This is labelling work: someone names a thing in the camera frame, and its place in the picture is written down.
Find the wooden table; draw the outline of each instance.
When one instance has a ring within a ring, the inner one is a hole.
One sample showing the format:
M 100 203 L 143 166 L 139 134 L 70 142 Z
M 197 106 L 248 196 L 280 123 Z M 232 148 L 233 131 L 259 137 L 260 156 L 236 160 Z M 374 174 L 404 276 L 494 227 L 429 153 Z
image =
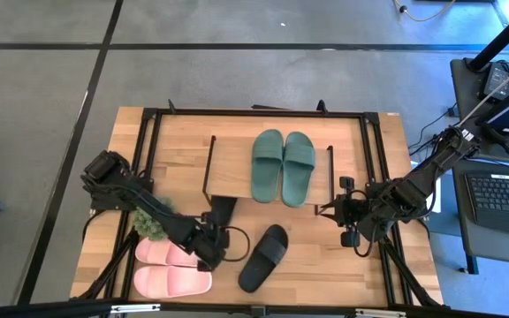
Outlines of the wooden table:
M 133 158 L 142 110 L 143 108 L 133 107 L 119 109 L 109 150 L 117 151 L 129 160 Z M 411 166 L 400 116 L 394 113 L 382 113 L 379 116 L 390 175 L 392 178 L 404 176 Z M 326 203 L 329 199 L 325 150 L 328 146 L 334 147 L 336 193 L 342 193 L 338 187 L 340 176 L 353 177 L 356 187 L 360 189 L 367 182 L 361 131 L 356 119 L 163 116 L 152 173 L 155 179 L 154 194 L 170 197 L 182 214 L 199 215 L 208 211 L 209 204 L 201 193 L 201 187 L 209 142 L 211 136 L 216 135 L 208 193 L 234 194 L 239 197 L 233 212 L 232 225 L 244 229 L 253 244 L 274 223 L 286 229 L 290 241 L 285 258 L 257 292 L 249 294 L 238 286 L 239 272 L 245 261 L 222 262 L 213 272 L 213 286 L 210 291 L 202 295 L 170 299 L 170 302 L 386 307 L 377 245 L 368 258 L 360 258 L 352 249 L 339 244 L 339 234 L 343 229 L 329 219 L 315 216 L 314 206 L 288 208 L 280 201 L 261 204 L 248 199 L 251 147 L 256 136 L 270 128 L 280 130 L 284 136 L 292 131 L 302 131 L 314 143 L 317 153 L 316 168 L 308 196 L 312 203 Z M 372 126 L 368 128 L 368 132 L 375 158 L 375 171 L 379 174 Z M 150 132 L 145 139 L 145 145 L 149 139 Z M 144 147 L 143 158 L 147 151 L 148 147 Z M 84 292 L 110 260 L 119 216 L 118 211 L 106 211 L 89 225 L 71 296 Z M 400 231 L 407 265 L 429 295 L 442 302 L 425 229 L 419 223 L 411 222 L 401 224 Z M 361 242 L 363 250 L 368 241 L 362 238 Z M 244 237 L 232 231 L 227 256 L 240 256 L 245 252 L 245 248 Z M 135 267 L 142 266 L 143 264 L 137 261 Z M 124 272 L 125 263 L 122 263 L 114 295 L 120 294 Z M 401 302 L 398 271 L 393 264 L 391 273 L 396 299 Z M 145 299 L 133 288 L 130 300 Z

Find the desk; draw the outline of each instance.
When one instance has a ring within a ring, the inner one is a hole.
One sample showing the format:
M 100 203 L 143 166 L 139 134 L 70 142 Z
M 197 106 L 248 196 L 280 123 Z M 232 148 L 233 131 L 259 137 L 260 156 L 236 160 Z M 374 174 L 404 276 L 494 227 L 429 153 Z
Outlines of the desk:
M 109 150 L 115 150 L 127 159 L 133 158 L 142 111 L 142 108 L 119 109 Z M 411 166 L 401 119 L 398 114 L 380 114 L 379 117 L 389 172 L 393 178 L 404 176 Z M 252 145 L 255 137 L 269 128 L 277 128 L 284 136 L 290 131 L 303 131 L 313 141 L 316 151 L 320 154 L 332 145 L 335 149 L 336 193 L 342 193 L 337 181 L 340 176 L 353 177 L 355 186 L 360 189 L 367 182 L 367 168 L 358 120 L 165 115 L 162 117 L 156 146 L 152 173 L 155 179 L 153 192 L 170 197 L 178 211 L 183 214 L 199 215 L 209 210 L 201 187 L 211 135 L 216 135 L 217 142 L 221 144 L 226 142 L 227 145 L 232 145 L 242 141 Z M 371 125 L 369 130 L 371 131 L 369 135 L 374 136 Z M 372 150 L 374 158 L 377 159 L 376 148 L 372 147 Z M 216 145 L 212 157 L 212 169 L 216 167 L 215 171 L 218 170 L 218 164 L 224 164 L 217 163 L 217 151 Z M 374 164 L 375 171 L 380 171 L 380 163 L 375 160 Z M 213 173 L 213 170 L 210 172 L 211 185 L 208 193 L 213 190 L 211 187 L 217 184 L 217 179 L 223 178 L 222 176 L 226 174 Z M 312 186 L 323 187 L 320 180 L 318 178 L 317 184 L 312 183 Z M 316 196 L 316 200 L 321 200 L 321 197 Z M 109 261 L 119 215 L 118 211 L 106 211 L 89 225 L 72 284 L 72 296 L 84 292 Z M 257 292 L 249 294 L 238 286 L 237 279 L 245 261 L 223 262 L 213 272 L 213 286 L 210 291 L 202 295 L 169 301 L 203 305 L 387 306 L 377 245 L 371 256 L 363 259 L 355 255 L 352 249 L 341 247 L 339 234 L 342 229 L 331 220 L 315 216 L 314 206 L 288 208 L 279 201 L 261 204 L 252 199 L 238 199 L 231 225 L 244 229 L 253 243 L 257 242 L 266 228 L 274 223 L 286 229 L 290 243 L 285 258 Z M 411 222 L 401 224 L 400 231 L 409 268 L 430 296 L 442 302 L 425 230 L 417 222 Z M 229 257 L 243 254 L 245 247 L 244 238 L 232 231 L 231 246 L 227 252 Z M 125 272 L 124 266 L 123 263 L 120 265 L 114 295 L 119 295 Z M 136 268 L 141 266 L 142 264 L 137 262 Z M 396 297 L 401 302 L 398 271 L 393 265 L 391 273 Z M 129 299 L 145 300 L 134 289 L 131 290 Z
M 480 90 L 484 74 L 469 71 L 463 60 L 452 60 L 451 71 L 457 106 L 462 119 L 480 101 L 476 93 Z M 485 103 L 475 115 L 482 114 L 491 106 L 491 104 Z M 475 135 L 481 136 L 481 130 L 474 125 L 474 120 L 467 121 L 467 129 Z M 477 158 L 509 162 L 509 155 L 503 148 L 484 140 Z M 495 168 L 496 165 L 494 164 L 461 161 L 452 170 L 459 210 L 460 231 L 463 247 L 467 254 L 467 272 L 469 274 L 478 273 L 476 256 L 509 261 L 509 233 L 476 225 L 472 217 L 472 207 L 464 179 L 464 175 L 469 170 L 492 171 Z

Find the concrete floor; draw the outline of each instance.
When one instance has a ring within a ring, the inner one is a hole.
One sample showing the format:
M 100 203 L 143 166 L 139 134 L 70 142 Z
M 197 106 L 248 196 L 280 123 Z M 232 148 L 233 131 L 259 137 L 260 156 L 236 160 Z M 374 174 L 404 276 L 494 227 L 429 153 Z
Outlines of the concrete floor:
M 0 42 L 100 42 L 114 1 L 0 0 Z M 416 16 L 441 8 L 408 5 Z M 125 1 L 114 42 L 358 42 L 480 44 L 502 26 L 489 4 L 456 4 L 417 24 L 386 0 Z M 66 188 L 34 301 L 67 299 L 89 198 L 79 174 L 107 146 L 118 106 L 247 108 L 253 103 L 311 110 L 402 113 L 408 143 L 454 103 L 449 63 L 465 52 L 110 51 Z M 500 56 L 508 59 L 509 55 Z M 21 267 L 57 175 L 95 63 L 95 51 L 0 51 L 0 306 L 11 302 Z M 442 119 L 426 133 L 453 123 Z M 451 255 L 434 244 L 434 254 Z M 462 255 L 453 260 L 462 264 Z M 458 309 L 503 312 L 497 289 L 478 302 L 456 291 L 504 277 L 437 270 L 444 300 Z

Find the keyboard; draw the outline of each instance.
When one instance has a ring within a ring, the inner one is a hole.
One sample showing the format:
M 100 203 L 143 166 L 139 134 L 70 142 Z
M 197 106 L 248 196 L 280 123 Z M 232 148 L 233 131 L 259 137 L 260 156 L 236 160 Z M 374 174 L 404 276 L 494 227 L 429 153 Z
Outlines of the keyboard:
M 469 173 L 465 178 L 475 222 L 509 232 L 509 175 Z

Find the black pole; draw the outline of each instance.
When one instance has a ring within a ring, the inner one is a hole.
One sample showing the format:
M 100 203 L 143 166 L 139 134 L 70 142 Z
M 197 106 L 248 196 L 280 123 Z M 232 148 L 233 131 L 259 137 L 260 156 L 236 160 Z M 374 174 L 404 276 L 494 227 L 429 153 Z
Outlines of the black pole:
M 500 34 L 492 40 L 492 42 L 486 46 L 480 52 L 475 59 L 470 61 L 469 68 L 473 71 L 481 70 L 492 58 L 494 58 L 502 49 L 509 44 L 509 25 L 500 32 Z

